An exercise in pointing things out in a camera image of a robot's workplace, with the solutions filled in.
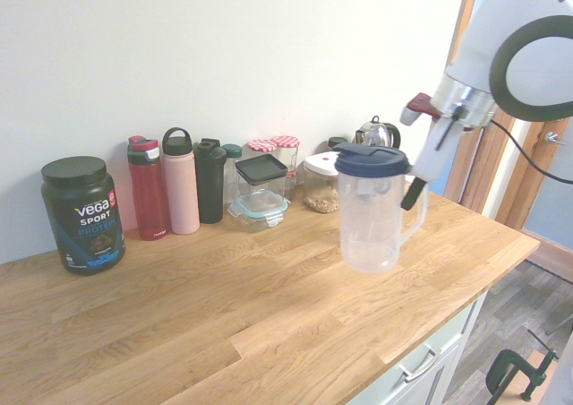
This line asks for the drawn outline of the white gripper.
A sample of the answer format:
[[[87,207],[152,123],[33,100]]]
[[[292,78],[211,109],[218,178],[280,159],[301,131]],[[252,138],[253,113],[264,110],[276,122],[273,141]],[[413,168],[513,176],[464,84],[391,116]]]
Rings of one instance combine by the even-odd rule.
[[[430,131],[430,134],[415,161],[412,173],[416,176],[402,199],[401,208],[410,211],[426,182],[434,182],[454,156],[463,126],[458,121],[443,117]]]

